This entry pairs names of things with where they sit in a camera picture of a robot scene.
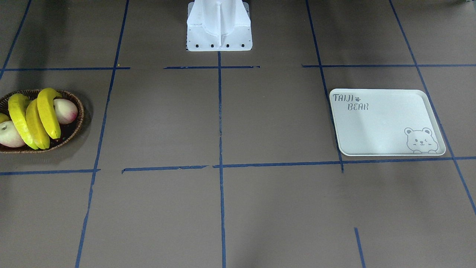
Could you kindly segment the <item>yellow banana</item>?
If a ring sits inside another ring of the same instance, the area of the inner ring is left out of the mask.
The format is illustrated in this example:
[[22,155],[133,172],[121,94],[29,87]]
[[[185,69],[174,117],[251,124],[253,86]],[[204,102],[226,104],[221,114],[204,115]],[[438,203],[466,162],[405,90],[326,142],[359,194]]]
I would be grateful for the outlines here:
[[54,110],[54,99],[56,98],[62,98],[62,94],[53,88],[44,88],[37,96],[37,109],[40,120],[46,133],[54,140],[61,137],[60,124]]
[[36,146],[42,150],[49,149],[50,137],[39,116],[38,99],[34,99],[26,109],[26,124]]
[[34,142],[26,123],[26,109],[29,103],[30,99],[27,96],[21,93],[15,93],[8,99],[7,109],[22,140],[30,148],[37,150],[39,147]]

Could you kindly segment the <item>brown wicker basket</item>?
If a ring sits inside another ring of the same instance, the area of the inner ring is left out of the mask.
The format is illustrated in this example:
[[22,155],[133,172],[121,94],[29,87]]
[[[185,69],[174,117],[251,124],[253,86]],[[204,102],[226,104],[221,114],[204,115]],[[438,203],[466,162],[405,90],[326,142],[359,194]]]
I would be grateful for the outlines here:
[[[41,89],[32,89],[32,90],[16,90],[11,93],[7,93],[6,95],[2,96],[0,99],[1,113],[9,115],[9,112],[7,111],[7,101],[10,98],[10,96],[14,95],[15,93],[21,93],[29,97],[30,100],[33,100],[38,96],[40,91]],[[0,152],[2,154],[39,154],[39,153],[45,153],[47,151],[53,151],[67,144],[71,139],[73,139],[80,132],[83,122],[85,121],[85,110],[84,110],[83,103],[73,93],[70,93],[66,90],[58,90],[58,89],[56,91],[62,95],[63,99],[73,102],[78,109],[78,115],[72,123],[60,125],[61,138],[56,140],[51,139],[50,148],[45,150],[42,150],[42,149],[34,150],[28,145],[24,145],[18,148],[11,148],[11,147],[1,145]]]

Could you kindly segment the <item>white bear tray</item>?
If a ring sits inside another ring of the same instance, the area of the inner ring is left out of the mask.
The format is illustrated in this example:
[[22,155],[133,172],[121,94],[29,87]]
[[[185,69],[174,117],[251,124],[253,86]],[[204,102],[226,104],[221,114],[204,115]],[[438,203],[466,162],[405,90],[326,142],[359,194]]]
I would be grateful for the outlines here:
[[441,156],[447,150],[421,90],[333,89],[329,100],[346,156]]

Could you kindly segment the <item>pink white peach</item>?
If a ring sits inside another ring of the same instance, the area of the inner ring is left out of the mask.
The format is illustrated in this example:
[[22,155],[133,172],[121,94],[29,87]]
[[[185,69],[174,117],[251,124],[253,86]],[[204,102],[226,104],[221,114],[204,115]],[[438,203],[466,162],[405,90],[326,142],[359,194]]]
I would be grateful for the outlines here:
[[67,99],[54,99],[53,109],[59,124],[71,124],[78,116],[77,106]]

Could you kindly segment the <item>pink white apple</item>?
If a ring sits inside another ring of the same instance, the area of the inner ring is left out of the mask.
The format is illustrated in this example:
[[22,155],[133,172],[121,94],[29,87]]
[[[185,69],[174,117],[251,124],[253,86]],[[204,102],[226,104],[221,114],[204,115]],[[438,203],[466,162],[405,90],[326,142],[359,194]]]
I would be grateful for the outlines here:
[[13,121],[5,121],[0,124],[0,144],[9,148],[18,148],[26,145]]

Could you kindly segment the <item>yellow starfruit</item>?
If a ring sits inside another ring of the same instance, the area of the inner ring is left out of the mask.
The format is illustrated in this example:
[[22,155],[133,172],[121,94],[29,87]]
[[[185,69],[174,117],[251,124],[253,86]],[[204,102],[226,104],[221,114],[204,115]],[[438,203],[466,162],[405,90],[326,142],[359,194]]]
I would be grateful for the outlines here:
[[6,121],[10,121],[10,117],[7,114],[0,113],[0,124]]

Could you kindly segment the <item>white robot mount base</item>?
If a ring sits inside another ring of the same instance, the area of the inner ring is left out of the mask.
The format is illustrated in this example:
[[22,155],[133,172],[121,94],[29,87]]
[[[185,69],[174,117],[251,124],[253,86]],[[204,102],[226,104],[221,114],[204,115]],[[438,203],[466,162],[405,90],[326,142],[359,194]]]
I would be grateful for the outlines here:
[[250,10],[243,0],[194,0],[187,10],[188,51],[250,51]]

